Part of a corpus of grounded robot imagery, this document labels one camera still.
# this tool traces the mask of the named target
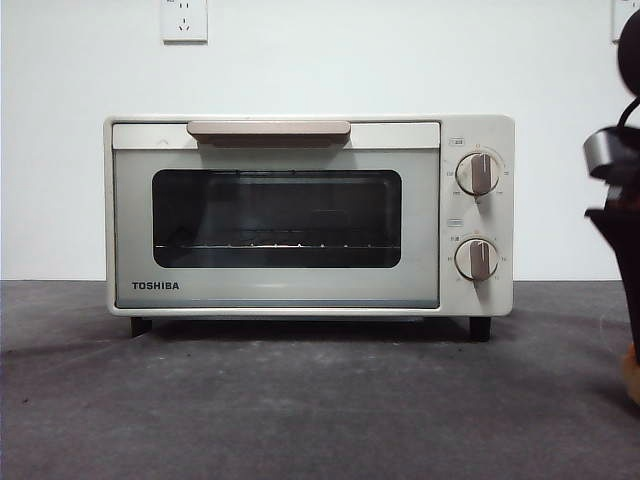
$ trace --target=black stand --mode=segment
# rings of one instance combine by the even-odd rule
[[[640,365],[640,212],[587,210],[585,215],[616,252],[627,293],[636,362]]]
[[[488,342],[491,338],[491,317],[469,317],[469,340]]]
[[[152,326],[153,322],[149,318],[131,317],[131,338],[147,333]]]

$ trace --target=oven handle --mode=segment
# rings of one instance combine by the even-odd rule
[[[328,148],[345,145],[346,121],[193,121],[187,132],[199,143],[222,148]]]

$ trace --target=toshiba logo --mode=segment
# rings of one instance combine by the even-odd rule
[[[131,282],[134,290],[180,290],[178,282]]]

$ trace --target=control knob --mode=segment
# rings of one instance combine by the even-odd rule
[[[460,188],[476,197],[486,195],[498,184],[499,165],[487,153],[474,153],[464,157],[456,169],[456,181]]]
[[[458,271],[466,279],[482,282],[498,268],[498,252],[486,240],[475,238],[458,247],[455,261]]]

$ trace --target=black object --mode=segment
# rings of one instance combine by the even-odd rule
[[[640,12],[633,14],[622,30],[618,67],[629,90],[640,96]]]
[[[491,317],[469,317],[469,340],[488,342],[491,338]]]
[[[640,130],[625,126],[640,106],[640,12],[622,31],[618,67],[629,90],[639,98],[625,109],[617,127],[597,132],[585,144],[590,175],[611,186],[605,208],[587,210],[586,216],[616,253],[640,365]]]
[[[152,326],[153,322],[149,318],[131,317],[131,338],[147,333]]]

